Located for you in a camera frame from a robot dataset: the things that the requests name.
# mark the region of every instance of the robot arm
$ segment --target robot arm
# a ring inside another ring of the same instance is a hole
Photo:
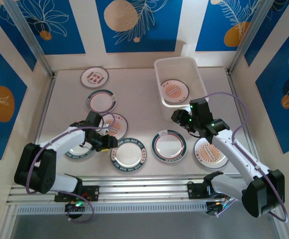
[[[279,201],[268,182],[261,174],[261,169],[277,189],[282,201],[285,201],[285,179],[279,171],[271,171],[259,162],[237,140],[232,140],[232,131],[221,119],[213,119],[205,99],[190,101],[191,113],[186,110],[176,110],[171,119],[180,124],[189,133],[199,132],[210,144],[217,147],[240,172],[243,180],[233,179],[222,172],[212,173],[204,178],[198,187],[200,198],[213,193],[223,193],[242,201],[245,209],[253,216],[259,217],[279,205]]]
[[[67,151],[75,146],[84,143],[90,143],[92,148],[99,152],[118,146],[118,141],[115,137],[105,135],[106,131],[101,130],[95,132],[93,129],[86,127],[98,127],[102,121],[102,117],[96,113],[89,113],[86,120],[76,122],[70,125],[64,132],[71,132],[63,137],[59,136],[53,138],[57,141],[40,154],[38,161],[39,166],[35,166],[30,176],[29,188],[40,193],[47,193],[48,191],[66,191],[81,194],[82,180],[74,176],[66,174],[56,174],[56,162]],[[49,142],[42,144],[29,143],[25,146],[21,155],[14,181],[17,184],[26,185],[29,169],[35,156],[38,152]]]

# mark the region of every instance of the plate in container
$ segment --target plate in container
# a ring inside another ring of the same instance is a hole
[[[125,117],[120,114],[113,114],[115,116],[115,123],[109,129],[109,135],[116,137],[116,139],[121,139],[124,137],[128,131],[128,122]],[[103,116],[104,124],[111,125],[114,122],[114,119],[111,115]]]
[[[86,107],[89,111],[99,114],[111,111],[117,103],[117,97],[108,90],[97,90],[86,99]]]
[[[220,169],[228,163],[228,158],[205,138],[196,141],[194,155],[199,163],[209,169]]]
[[[163,98],[169,103],[181,103],[189,97],[189,88],[180,80],[166,80],[161,87]]]
[[[180,161],[186,153],[184,137],[173,130],[162,130],[152,140],[152,150],[155,156],[167,163]]]
[[[67,151],[65,155],[73,159],[81,159],[81,158],[87,157],[94,151],[91,148],[92,146],[90,143],[85,143],[82,147],[79,145],[76,147],[73,147],[71,150]]]
[[[108,71],[102,67],[91,67],[85,70],[80,76],[81,83],[89,88],[100,87],[105,84],[108,79]]]
[[[118,142],[118,148],[110,153],[113,165],[123,172],[140,169],[146,160],[145,146],[135,138],[124,138]]]

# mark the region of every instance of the cable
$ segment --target cable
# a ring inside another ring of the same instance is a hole
[[[249,120],[249,112],[248,112],[245,104],[243,103],[243,101],[242,101],[239,97],[237,97],[237,96],[235,96],[235,95],[232,95],[232,94],[230,94],[230,93],[226,93],[226,92],[215,92],[215,93],[211,93],[211,94],[209,94],[209,95],[207,95],[207,96],[204,96],[203,98],[207,98],[207,97],[210,97],[210,96],[213,96],[213,95],[227,95],[227,96],[231,96],[231,97],[235,98],[238,102],[240,102],[241,105],[243,106],[244,110],[245,110],[245,115],[246,115],[245,118],[246,118],[246,119],[245,119],[245,121],[244,121],[239,127],[237,127],[237,128],[233,131],[233,133],[232,133],[232,140],[233,140],[233,139],[235,138],[235,134],[237,133],[237,131],[240,130],[241,128],[243,128],[243,127],[246,125],[247,121]]]
[[[237,144],[237,142],[233,142],[233,144],[237,147],[237,149],[250,161],[250,163],[256,167],[257,164],[256,162],[254,162],[254,160]],[[282,207],[283,213],[284,213],[284,219],[280,218],[279,216],[277,216],[276,214],[269,212],[269,214],[271,214],[273,217],[275,217],[276,219],[280,220],[283,223],[287,223],[289,221],[289,215],[288,212],[286,211],[285,205],[278,193],[278,191],[276,190],[276,188],[274,187],[273,183],[271,182],[271,180],[268,178],[268,176],[265,174],[265,172],[263,172],[263,170],[261,168],[258,169],[258,171],[263,175],[263,177],[265,178],[265,180],[268,182],[268,184],[270,185],[270,187],[272,188],[276,198],[279,201],[279,204]]]
[[[30,190],[29,190],[30,178],[31,178],[31,175],[32,175],[32,173],[33,173],[33,169],[34,169],[35,163],[37,162],[37,160],[38,160],[39,156],[41,155],[41,153],[42,153],[47,147],[51,146],[54,142],[56,142],[57,140],[61,139],[61,138],[64,137],[64,136],[66,136],[67,134],[73,133],[73,132],[78,131],[78,130],[82,130],[82,129],[107,129],[107,128],[111,128],[111,127],[115,124],[116,118],[115,118],[115,116],[114,116],[112,113],[110,113],[110,112],[107,112],[106,114],[104,114],[104,116],[105,116],[105,115],[111,115],[111,116],[114,118],[114,121],[113,121],[113,123],[112,123],[111,125],[109,125],[109,126],[107,126],[107,127],[92,127],[92,126],[86,126],[86,127],[75,128],[75,129],[72,129],[71,131],[67,131],[67,132],[62,133],[61,135],[59,135],[58,137],[54,138],[52,141],[50,141],[49,143],[47,143],[44,147],[42,147],[42,148],[40,149],[40,151],[39,151],[39,152],[36,154],[36,156],[34,157],[34,160],[33,160],[32,164],[31,164],[31,166],[30,166],[30,168],[29,168],[28,176],[27,176],[27,180],[26,180],[26,192],[27,192],[28,194],[34,194],[34,193],[37,192],[37,191],[30,192]],[[92,209],[92,211],[93,211],[93,213],[92,213],[92,215],[91,215],[91,217],[90,217],[89,219],[84,220],[84,221],[72,221],[72,222],[75,222],[75,223],[86,223],[86,222],[89,222],[89,221],[92,219],[95,210],[94,210],[94,207],[92,206],[92,204],[91,204],[87,199],[85,199],[85,198],[83,198],[83,197],[81,197],[81,196],[79,196],[79,195],[77,195],[77,194],[70,193],[70,192],[65,192],[65,191],[59,191],[59,192],[60,192],[60,193],[63,193],[63,194],[67,194],[67,195],[70,195],[70,196],[74,196],[74,197],[80,198],[81,200],[87,202],[88,205],[91,207],[91,209]]]
[[[29,171],[28,171],[28,176],[27,176],[27,180],[26,180],[26,192],[28,194],[34,194],[36,193],[36,191],[33,191],[33,192],[30,192],[29,190],[29,182],[30,182],[30,178],[31,178],[31,175],[33,173],[33,169],[34,169],[34,166],[35,166],[35,163],[37,162],[39,156],[41,155],[41,153],[49,146],[51,146],[54,142],[56,142],[57,140],[61,139],[62,137],[70,134],[70,133],[73,133],[75,131],[79,131],[79,130],[82,130],[82,129],[107,129],[107,128],[111,128],[115,122],[116,122],[116,118],[115,116],[112,114],[112,113],[106,113],[105,115],[111,115],[113,118],[114,118],[114,121],[111,125],[107,126],[107,127],[92,127],[92,126],[86,126],[86,127],[79,127],[79,128],[75,128],[75,129],[72,129],[71,131],[66,131],[64,133],[62,133],[61,135],[57,136],[56,138],[54,138],[52,141],[50,141],[49,143],[47,143],[43,148],[40,149],[40,151],[36,154],[36,156],[34,157],[34,160],[29,168]]]
[[[227,210],[233,203],[236,202],[236,199],[233,199],[232,203],[230,205],[228,205],[225,209],[223,209],[222,211],[220,211],[219,213],[216,214],[216,216],[218,217],[219,215],[221,215],[225,210]]]
[[[188,131],[188,134],[191,135],[192,137],[195,137],[195,138],[202,138],[202,137],[200,137],[200,136],[196,136],[196,135],[194,135],[194,134],[191,134],[189,131]]]
[[[92,214],[91,216],[86,219],[86,220],[83,220],[83,221],[75,221],[75,220],[72,220],[70,217],[69,217],[69,211],[67,212],[67,218],[69,221],[73,222],[73,223],[88,223],[92,220],[92,218],[94,217],[94,213],[95,213],[95,208],[93,207],[93,205],[87,200],[85,199],[84,197],[82,196],[79,196],[78,194],[75,194],[75,193],[69,193],[69,192],[65,192],[65,191],[58,191],[59,193],[62,193],[62,194],[67,194],[67,195],[70,195],[70,196],[73,196],[73,197],[76,197],[76,198],[80,198],[81,200],[85,201],[90,207],[91,207],[91,210],[92,210]]]
[[[99,125],[101,125],[101,122],[103,123],[102,126],[104,126],[105,122],[104,122],[104,118],[102,118],[102,117],[101,117]]]
[[[240,130],[241,128],[243,128],[243,127],[246,125],[246,123],[247,123],[247,121],[248,121],[248,119],[249,119],[249,112],[248,112],[245,104],[242,102],[242,100],[241,100],[239,97],[237,97],[237,96],[235,96],[235,95],[232,95],[232,94],[230,94],[230,93],[226,93],[226,92],[215,92],[215,93],[211,93],[211,94],[209,94],[209,95],[204,96],[203,98],[207,98],[207,97],[210,97],[210,96],[213,96],[213,95],[219,95],[219,94],[232,96],[232,97],[235,98],[237,101],[239,101],[239,102],[241,103],[241,105],[243,106],[244,111],[245,111],[245,114],[246,114],[246,119],[245,119],[245,121],[244,121],[239,127],[237,127],[237,128],[233,131],[233,133],[232,133],[232,143],[233,143],[234,146],[236,146],[236,148],[252,163],[252,165],[253,165],[254,167],[256,167],[256,166],[257,166],[256,162],[255,162],[255,161],[237,144],[237,142],[235,141],[235,134],[237,133],[238,130]],[[274,214],[274,213],[272,213],[272,212],[269,212],[269,214],[271,214],[273,217],[275,217],[276,219],[280,220],[281,222],[287,223],[288,220],[289,220],[289,215],[288,215],[288,213],[287,213],[287,211],[286,211],[285,205],[284,205],[284,203],[283,203],[283,201],[282,201],[282,199],[281,199],[278,191],[277,191],[276,188],[274,187],[274,185],[273,185],[273,183],[271,182],[271,180],[267,177],[267,175],[265,174],[265,172],[263,172],[263,170],[262,170],[261,168],[259,168],[258,171],[263,175],[263,177],[265,178],[265,180],[268,182],[269,186],[270,186],[271,189],[273,190],[276,198],[277,198],[278,201],[279,201],[279,204],[281,205],[281,208],[282,208],[282,210],[283,210],[283,213],[284,213],[284,217],[285,217],[285,218],[282,219],[282,218],[280,218],[279,216],[277,216],[276,214]]]

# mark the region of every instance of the white plastic container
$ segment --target white plastic container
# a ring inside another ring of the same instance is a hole
[[[177,109],[190,111],[190,100],[207,95],[198,66],[191,57],[159,59],[154,62],[154,69],[159,89],[161,111],[165,121],[172,121],[171,116]],[[180,80],[188,86],[189,97],[184,102],[171,104],[164,100],[161,84],[171,79]]]

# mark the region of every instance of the white tabletop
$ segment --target white tabletop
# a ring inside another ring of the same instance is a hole
[[[224,68],[199,68],[207,93],[228,92],[230,86]],[[83,86],[80,75],[83,70],[59,71],[48,106],[39,142],[48,141],[63,132],[73,122],[84,120],[88,114],[85,102],[91,92],[107,89],[117,96],[113,113],[123,115],[129,124],[125,137],[140,140],[146,147],[147,159],[141,169],[122,172],[114,167],[110,152],[92,153],[91,157],[73,161],[62,156],[57,161],[57,172],[75,176],[159,176],[159,175],[206,175],[212,172],[204,168],[195,158],[193,147],[196,139],[188,135],[179,125],[162,119],[154,69],[114,69],[108,70],[109,80],[100,88]],[[232,130],[241,122],[233,98],[216,95],[209,99],[209,107],[214,118],[223,119]],[[151,149],[151,142],[157,132],[172,129],[184,136],[187,153],[176,163],[165,163],[157,159]],[[237,139],[247,148],[243,131]],[[220,171],[237,174],[228,163]]]

